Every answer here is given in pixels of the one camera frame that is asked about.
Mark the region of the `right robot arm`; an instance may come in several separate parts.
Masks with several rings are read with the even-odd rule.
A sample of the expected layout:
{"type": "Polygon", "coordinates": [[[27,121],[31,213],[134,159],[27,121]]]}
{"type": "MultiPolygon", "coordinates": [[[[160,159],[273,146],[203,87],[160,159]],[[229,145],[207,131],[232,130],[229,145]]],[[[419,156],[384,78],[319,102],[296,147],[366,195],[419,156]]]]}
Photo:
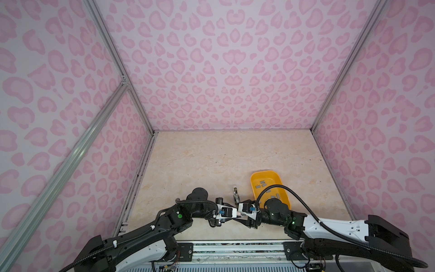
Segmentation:
{"type": "Polygon", "coordinates": [[[412,256],[408,235],[377,215],[359,221],[315,219],[290,210],[278,198],[267,200],[264,208],[255,207],[254,202],[241,202],[237,208],[221,208],[220,214],[249,228],[263,223],[282,226],[291,239],[303,241],[301,250],[308,256],[360,257],[393,272],[414,270],[405,260],[412,256]]]}

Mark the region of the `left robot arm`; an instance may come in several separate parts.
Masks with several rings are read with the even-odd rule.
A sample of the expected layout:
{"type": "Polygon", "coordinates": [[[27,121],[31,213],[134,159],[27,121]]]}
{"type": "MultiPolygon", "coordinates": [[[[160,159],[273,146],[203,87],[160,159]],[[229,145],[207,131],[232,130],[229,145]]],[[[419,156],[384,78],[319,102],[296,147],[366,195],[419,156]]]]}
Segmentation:
{"type": "Polygon", "coordinates": [[[240,216],[236,207],[208,199],[203,188],[194,189],[186,199],[160,210],[151,223],[126,234],[90,239],[65,272],[124,272],[143,262],[173,261],[179,256],[175,236],[193,225],[194,219],[207,220],[212,227],[240,216]]]}

